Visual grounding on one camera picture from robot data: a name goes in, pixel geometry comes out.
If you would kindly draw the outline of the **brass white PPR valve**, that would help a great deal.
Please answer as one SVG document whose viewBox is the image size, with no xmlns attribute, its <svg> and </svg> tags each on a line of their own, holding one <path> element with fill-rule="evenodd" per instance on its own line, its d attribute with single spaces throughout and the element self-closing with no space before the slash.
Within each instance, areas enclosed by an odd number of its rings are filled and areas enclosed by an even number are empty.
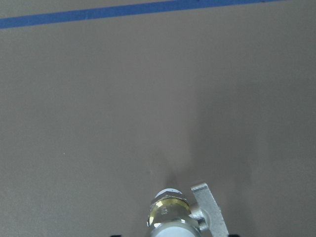
<svg viewBox="0 0 316 237">
<path fill-rule="evenodd" d="M 148 237 L 228 237 L 229 231 L 206 183 L 191 187 L 195 198 L 189 203 L 179 190 L 167 188 L 156 194 L 147 218 Z"/>
</svg>

